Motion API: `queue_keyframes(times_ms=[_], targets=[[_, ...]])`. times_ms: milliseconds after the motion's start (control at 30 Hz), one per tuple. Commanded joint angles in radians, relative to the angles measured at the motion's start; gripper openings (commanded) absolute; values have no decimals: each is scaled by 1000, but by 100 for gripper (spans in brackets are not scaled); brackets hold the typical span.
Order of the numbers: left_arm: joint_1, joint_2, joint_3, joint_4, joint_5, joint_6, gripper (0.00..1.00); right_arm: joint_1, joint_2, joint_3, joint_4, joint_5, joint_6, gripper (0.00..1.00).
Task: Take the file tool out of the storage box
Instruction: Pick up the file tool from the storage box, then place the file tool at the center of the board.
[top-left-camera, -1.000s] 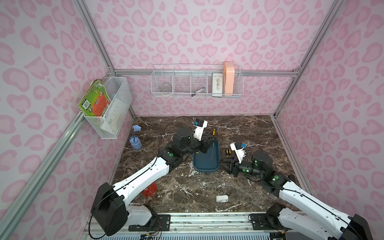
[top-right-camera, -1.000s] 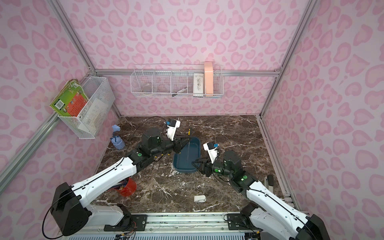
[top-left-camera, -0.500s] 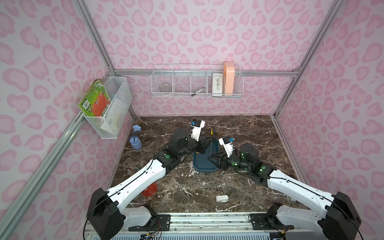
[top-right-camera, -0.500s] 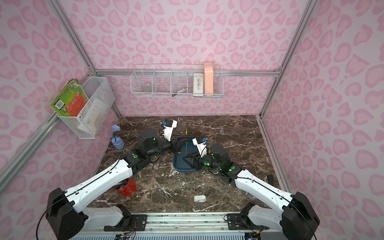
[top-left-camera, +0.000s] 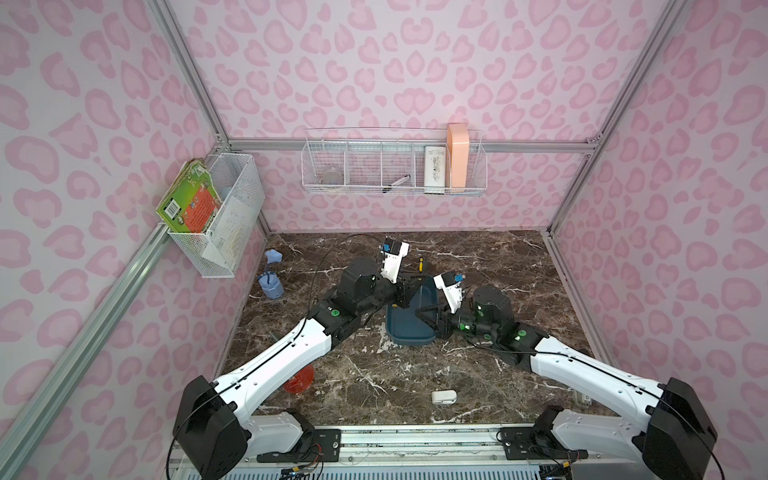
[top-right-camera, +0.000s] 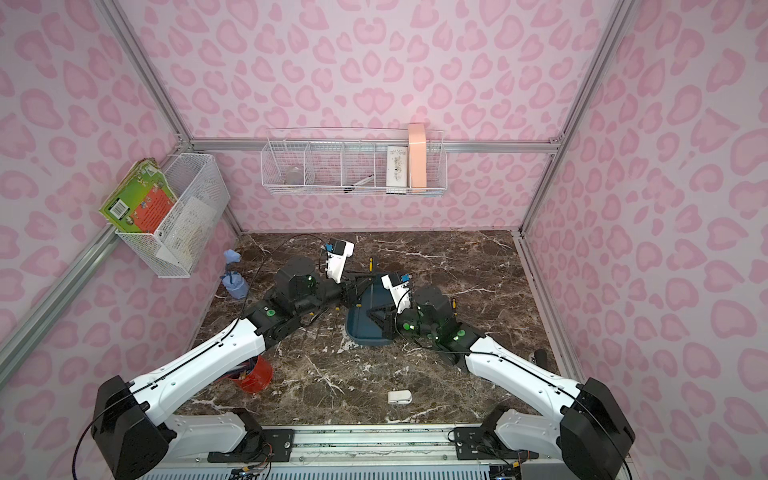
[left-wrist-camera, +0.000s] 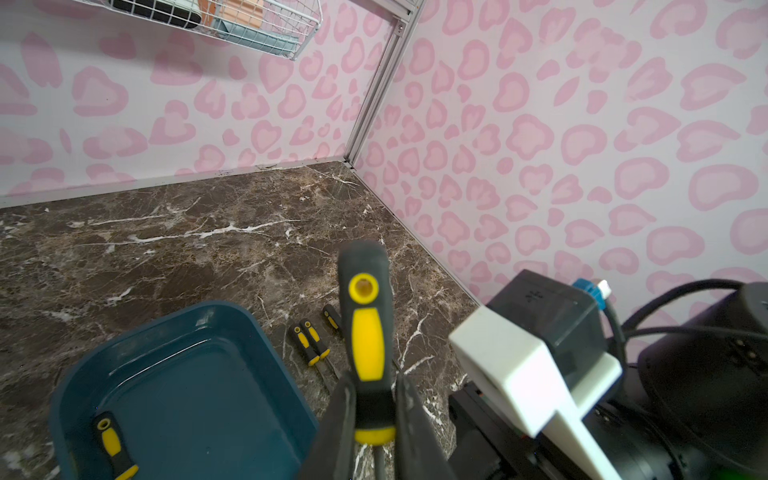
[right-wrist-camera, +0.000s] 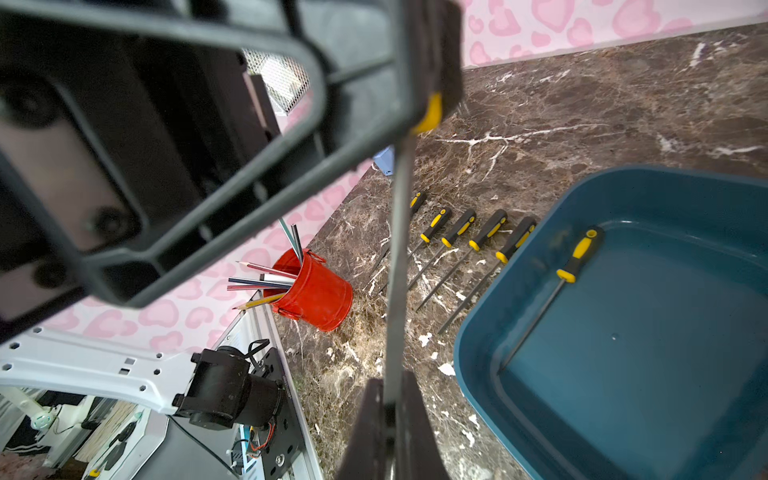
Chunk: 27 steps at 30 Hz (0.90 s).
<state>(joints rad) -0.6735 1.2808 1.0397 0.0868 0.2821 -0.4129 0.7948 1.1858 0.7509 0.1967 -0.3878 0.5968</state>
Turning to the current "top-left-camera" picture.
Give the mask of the teal plastic storage box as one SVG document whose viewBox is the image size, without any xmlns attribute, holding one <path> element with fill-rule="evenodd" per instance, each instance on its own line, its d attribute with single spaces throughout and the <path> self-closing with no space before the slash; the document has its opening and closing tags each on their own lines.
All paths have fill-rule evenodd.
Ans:
<svg viewBox="0 0 768 480">
<path fill-rule="evenodd" d="M 388 306 L 385 327 L 390 340 L 400 346 L 431 344 L 436 338 L 435 332 L 417 316 L 417 311 L 436 304 L 437 290 L 434 282 L 429 280 L 416 290 L 407 308 Z"/>
</svg>

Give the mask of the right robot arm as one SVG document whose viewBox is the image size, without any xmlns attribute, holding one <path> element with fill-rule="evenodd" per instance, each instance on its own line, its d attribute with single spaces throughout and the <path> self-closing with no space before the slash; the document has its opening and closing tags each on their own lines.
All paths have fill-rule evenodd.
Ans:
<svg viewBox="0 0 768 480">
<path fill-rule="evenodd" d="M 505 363 L 562 383 L 615 413 L 610 419 L 563 409 L 547 416 L 546 435 L 566 449 L 640 461 L 660 479 L 702 479 L 717 461 L 718 433 L 690 384 L 643 378 L 575 350 L 517 320 L 510 299 L 491 285 L 469 300 L 458 284 L 439 290 L 444 301 L 416 310 L 437 337 L 460 334 Z"/>
</svg>

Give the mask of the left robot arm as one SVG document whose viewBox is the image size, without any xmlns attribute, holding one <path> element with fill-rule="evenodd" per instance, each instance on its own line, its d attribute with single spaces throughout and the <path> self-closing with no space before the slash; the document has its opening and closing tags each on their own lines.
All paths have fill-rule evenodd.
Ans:
<svg viewBox="0 0 768 480">
<path fill-rule="evenodd" d="M 258 407 L 298 372 L 352 336 L 365 319 L 406 306 L 428 277 L 402 273 L 397 260 L 354 259 L 338 284 L 308 307 L 299 323 L 261 354 L 214 380 L 184 388 L 172 440 L 203 479 L 221 479 L 241 460 L 293 450 L 309 431 L 297 413 L 256 416 Z"/>
</svg>

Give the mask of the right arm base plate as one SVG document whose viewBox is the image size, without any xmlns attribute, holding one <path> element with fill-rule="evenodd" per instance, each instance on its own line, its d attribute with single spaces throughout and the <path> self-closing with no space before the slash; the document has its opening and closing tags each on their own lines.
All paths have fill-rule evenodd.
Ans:
<svg viewBox="0 0 768 480">
<path fill-rule="evenodd" d="M 550 431 L 537 427 L 504 427 L 497 431 L 507 460 L 552 460 L 576 462 L 589 458 L 586 450 L 567 449 Z"/>
</svg>

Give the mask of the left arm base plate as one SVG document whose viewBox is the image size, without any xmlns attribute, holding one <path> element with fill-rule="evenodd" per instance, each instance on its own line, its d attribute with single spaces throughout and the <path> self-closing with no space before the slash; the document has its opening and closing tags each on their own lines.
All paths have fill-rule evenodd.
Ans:
<svg viewBox="0 0 768 480">
<path fill-rule="evenodd" d="M 287 453 L 270 452 L 257 456 L 258 463 L 304 463 L 318 457 L 322 462 L 339 461 L 342 445 L 340 429 L 319 428 L 305 432 Z"/>
</svg>

